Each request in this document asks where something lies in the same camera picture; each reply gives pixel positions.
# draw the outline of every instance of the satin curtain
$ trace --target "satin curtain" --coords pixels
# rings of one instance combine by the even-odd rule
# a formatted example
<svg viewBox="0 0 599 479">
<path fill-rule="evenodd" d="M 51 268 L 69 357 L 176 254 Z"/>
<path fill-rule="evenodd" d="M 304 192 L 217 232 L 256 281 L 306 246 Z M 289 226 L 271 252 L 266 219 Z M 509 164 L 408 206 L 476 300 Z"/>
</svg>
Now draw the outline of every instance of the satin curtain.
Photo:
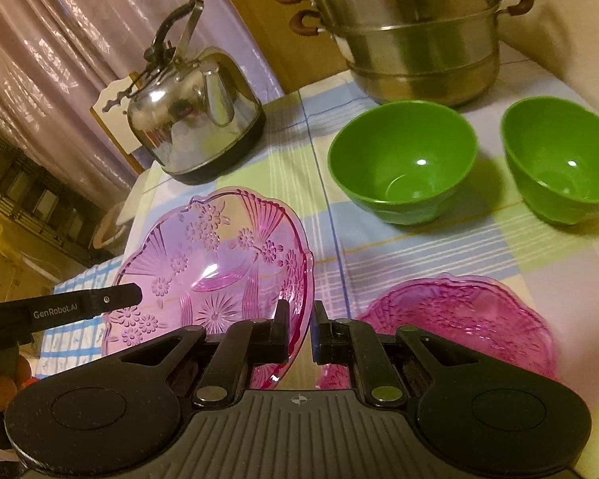
<svg viewBox="0 0 599 479">
<path fill-rule="evenodd" d="M 107 208 L 135 174 L 89 108 L 112 80 L 144 68 L 164 17 L 187 0 L 0 0 L 0 132 Z M 205 0 L 190 52 L 228 51 L 262 101 L 282 93 L 229 0 Z M 184 24 L 170 39 L 177 43 Z"/>
</svg>

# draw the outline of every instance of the pink glass bowl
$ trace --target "pink glass bowl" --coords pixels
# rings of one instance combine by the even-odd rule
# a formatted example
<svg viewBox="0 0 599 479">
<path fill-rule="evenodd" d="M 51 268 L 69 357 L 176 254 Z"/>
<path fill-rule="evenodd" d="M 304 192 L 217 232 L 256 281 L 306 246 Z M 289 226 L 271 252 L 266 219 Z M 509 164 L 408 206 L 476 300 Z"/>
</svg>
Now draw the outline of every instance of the pink glass bowl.
<svg viewBox="0 0 599 479">
<path fill-rule="evenodd" d="M 291 366 L 315 293 L 313 254 L 295 212 L 238 188 L 194 196 L 162 216 L 115 278 L 131 282 L 142 302 L 104 315 L 102 355 L 182 326 L 221 333 L 236 321 L 272 318 L 277 300 L 288 300 L 289 363 L 257 367 L 251 387 L 259 389 L 274 387 Z"/>
<path fill-rule="evenodd" d="M 394 335 L 413 325 L 554 379 L 556 344 L 546 322 L 499 281 L 482 276 L 406 281 L 372 303 L 359 320 Z M 348 369 L 327 366 L 318 387 L 345 389 Z"/>
</svg>

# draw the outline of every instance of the tablecloth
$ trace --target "tablecloth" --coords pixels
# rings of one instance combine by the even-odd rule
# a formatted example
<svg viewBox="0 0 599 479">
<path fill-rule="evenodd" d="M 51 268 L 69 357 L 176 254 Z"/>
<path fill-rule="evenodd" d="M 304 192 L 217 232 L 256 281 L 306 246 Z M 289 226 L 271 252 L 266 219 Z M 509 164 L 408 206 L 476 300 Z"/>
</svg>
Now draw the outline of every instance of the tablecloth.
<svg viewBox="0 0 599 479">
<path fill-rule="evenodd" d="M 499 124 L 509 105 L 532 95 L 587 105 L 535 62 L 502 44 L 497 82 L 460 109 L 477 133 L 480 155 L 455 207 L 431 224 L 404 228 L 358 209 L 337 188 L 326 165 L 337 132 L 375 102 L 349 73 L 309 85 L 265 107 L 262 142 L 214 182 L 185 186 L 152 169 L 126 255 L 163 213 L 192 196 L 245 186 L 284 201 L 301 218 L 315 256 L 315 297 L 324 301 L 331 318 L 358 316 L 372 299 L 406 279 L 442 272 L 498 279 L 550 324 L 560 347 L 559 377 L 593 411 L 593 434 L 577 471 L 599 479 L 599 218 L 557 229 L 523 204 L 505 164 Z M 92 268 L 56 292 L 109 285 L 120 263 L 117 258 Z M 102 336 L 99 319 L 50 330 L 38 376 L 99 358 Z M 306 344 L 289 375 L 303 366 L 296 384 L 310 387 L 319 370 L 300 361 L 310 361 Z"/>
</svg>

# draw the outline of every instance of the table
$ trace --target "table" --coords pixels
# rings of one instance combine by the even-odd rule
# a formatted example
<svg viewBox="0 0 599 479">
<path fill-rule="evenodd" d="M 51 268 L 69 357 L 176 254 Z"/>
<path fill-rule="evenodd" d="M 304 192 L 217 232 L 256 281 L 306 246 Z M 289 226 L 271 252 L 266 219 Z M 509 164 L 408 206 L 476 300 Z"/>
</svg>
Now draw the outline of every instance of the table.
<svg viewBox="0 0 599 479">
<path fill-rule="evenodd" d="M 480 155 L 458 191 L 457 205 L 418 228 L 382 224 L 358 209 L 331 180 L 326 156 L 334 136 L 376 104 L 341 73 L 266 105 L 266 133 L 234 171 L 201 186 L 185 186 L 157 166 L 147 177 L 125 255 L 154 222 L 194 195 L 246 186 L 289 204 L 301 218 L 315 256 L 315 297 L 331 318 L 356 317 L 371 300 L 406 279 L 478 274 L 498 279 L 550 324 L 560 349 L 559 376 L 593 413 L 593 433 L 577 471 L 599 479 L 599 218 L 557 229 L 526 208 L 505 164 L 499 136 L 503 112 L 532 95 L 583 99 L 535 62 L 505 44 L 500 76 L 460 111 L 476 130 Z M 123 258 L 92 268 L 56 292 L 109 285 Z M 99 319 L 50 330 L 38 376 L 99 358 Z M 304 344 L 286 388 L 310 388 L 320 370 Z"/>
</svg>

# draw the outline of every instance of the metal screw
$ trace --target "metal screw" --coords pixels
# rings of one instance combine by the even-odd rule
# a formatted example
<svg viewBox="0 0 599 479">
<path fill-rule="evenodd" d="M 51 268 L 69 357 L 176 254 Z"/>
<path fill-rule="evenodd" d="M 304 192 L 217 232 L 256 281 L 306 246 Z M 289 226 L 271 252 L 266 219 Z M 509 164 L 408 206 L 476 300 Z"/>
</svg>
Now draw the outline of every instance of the metal screw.
<svg viewBox="0 0 599 479">
<path fill-rule="evenodd" d="M 375 387 L 371 391 L 371 395 L 379 402 L 396 402 L 403 396 L 402 392 L 397 387 L 390 385 Z"/>
<path fill-rule="evenodd" d="M 197 390 L 197 397 L 203 402 L 218 402 L 227 396 L 226 389 L 217 385 L 207 385 Z"/>
</svg>

